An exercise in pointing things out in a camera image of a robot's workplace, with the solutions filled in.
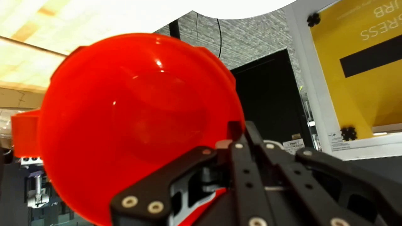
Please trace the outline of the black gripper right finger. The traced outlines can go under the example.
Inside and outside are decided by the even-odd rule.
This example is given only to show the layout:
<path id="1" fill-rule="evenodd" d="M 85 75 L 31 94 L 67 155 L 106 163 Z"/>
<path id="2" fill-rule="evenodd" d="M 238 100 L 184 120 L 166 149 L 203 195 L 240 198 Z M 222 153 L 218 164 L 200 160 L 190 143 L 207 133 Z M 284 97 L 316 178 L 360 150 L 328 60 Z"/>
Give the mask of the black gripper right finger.
<path id="1" fill-rule="evenodd" d="M 315 148 L 268 148 L 253 121 L 247 136 L 264 188 L 283 188 L 310 226 L 402 226 L 400 183 Z"/>

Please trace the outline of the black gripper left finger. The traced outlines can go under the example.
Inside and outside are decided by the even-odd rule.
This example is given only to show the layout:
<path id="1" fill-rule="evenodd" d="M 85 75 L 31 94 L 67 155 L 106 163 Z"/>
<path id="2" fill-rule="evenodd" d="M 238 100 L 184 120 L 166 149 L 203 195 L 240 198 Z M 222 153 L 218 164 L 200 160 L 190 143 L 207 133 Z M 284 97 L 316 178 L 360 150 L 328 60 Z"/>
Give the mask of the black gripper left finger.
<path id="1" fill-rule="evenodd" d="M 269 226 L 269 204 L 257 155 L 257 125 L 232 121 L 223 148 L 199 145 L 122 188 L 110 202 L 112 226 Z"/>

